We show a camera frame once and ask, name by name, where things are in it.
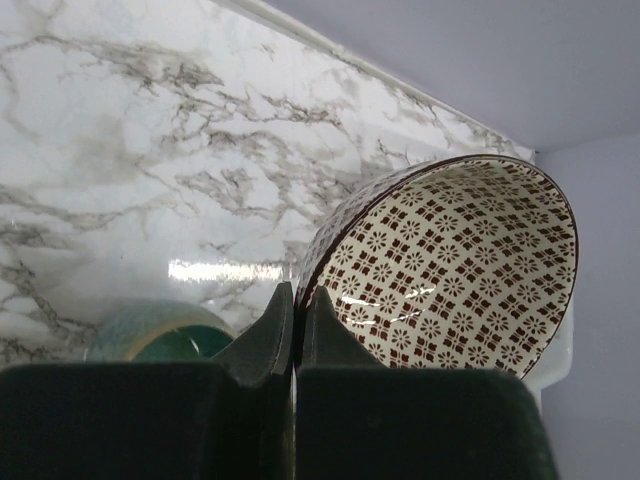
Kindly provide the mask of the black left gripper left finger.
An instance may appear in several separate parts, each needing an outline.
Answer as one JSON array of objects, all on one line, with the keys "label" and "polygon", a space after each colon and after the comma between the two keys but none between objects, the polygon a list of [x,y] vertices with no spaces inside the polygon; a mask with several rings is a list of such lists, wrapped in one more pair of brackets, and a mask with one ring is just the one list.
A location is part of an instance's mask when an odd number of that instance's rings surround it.
[{"label": "black left gripper left finger", "polygon": [[1,374],[5,479],[289,479],[291,286],[210,361]]}]

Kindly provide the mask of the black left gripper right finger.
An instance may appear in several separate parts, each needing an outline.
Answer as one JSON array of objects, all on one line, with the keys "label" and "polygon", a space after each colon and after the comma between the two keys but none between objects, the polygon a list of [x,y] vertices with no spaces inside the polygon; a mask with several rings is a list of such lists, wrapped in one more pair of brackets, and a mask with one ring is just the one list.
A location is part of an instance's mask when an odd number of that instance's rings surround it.
[{"label": "black left gripper right finger", "polygon": [[514,376],[386,368],[323,287],[297,322],[296,478],[557,478],[534,397]]}]

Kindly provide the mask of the teal glazed ceramic mug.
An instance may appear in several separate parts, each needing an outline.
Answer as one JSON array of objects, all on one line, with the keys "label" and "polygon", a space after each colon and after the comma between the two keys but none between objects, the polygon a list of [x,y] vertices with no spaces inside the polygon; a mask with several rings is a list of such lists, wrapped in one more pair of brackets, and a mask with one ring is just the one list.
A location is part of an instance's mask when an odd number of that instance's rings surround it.
[{"label": "teal glazed ceramic mug", "polygon": [[237,337],[222,318],[199,305],[136,300],[102,323],[85,350],[84,360],[207,361]]}]

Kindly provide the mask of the patterned small ceramic bowl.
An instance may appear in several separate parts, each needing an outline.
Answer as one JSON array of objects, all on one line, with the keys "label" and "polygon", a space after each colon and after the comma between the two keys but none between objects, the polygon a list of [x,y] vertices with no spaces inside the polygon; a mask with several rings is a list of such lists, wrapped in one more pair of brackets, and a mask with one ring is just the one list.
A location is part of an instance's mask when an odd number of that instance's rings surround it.
[{"label": "patterned small ceramic bowl", "polygon": [[298,313],[325,288],[338,320],[392,368],[526,376],[577,277],[565,194],[536,166],[476,154],[421,163],[351,193],[300,269]]}]

